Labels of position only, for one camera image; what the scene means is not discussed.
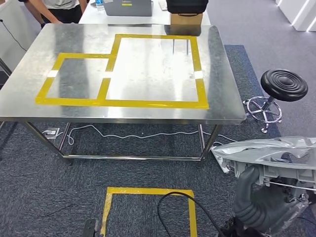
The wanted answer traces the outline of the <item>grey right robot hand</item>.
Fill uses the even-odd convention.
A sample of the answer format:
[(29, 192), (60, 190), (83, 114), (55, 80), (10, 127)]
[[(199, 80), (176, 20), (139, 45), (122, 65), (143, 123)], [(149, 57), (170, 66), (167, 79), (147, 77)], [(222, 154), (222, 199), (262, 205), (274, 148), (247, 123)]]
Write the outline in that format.
[(233, 205), (238, 233), (244, 237), (263, 237), (278, 234), (287, 227), (309, 204), (304, 190), (278, 185), (253, 185), (259, 177), (256, 166), (242, 172), (238, 182)]

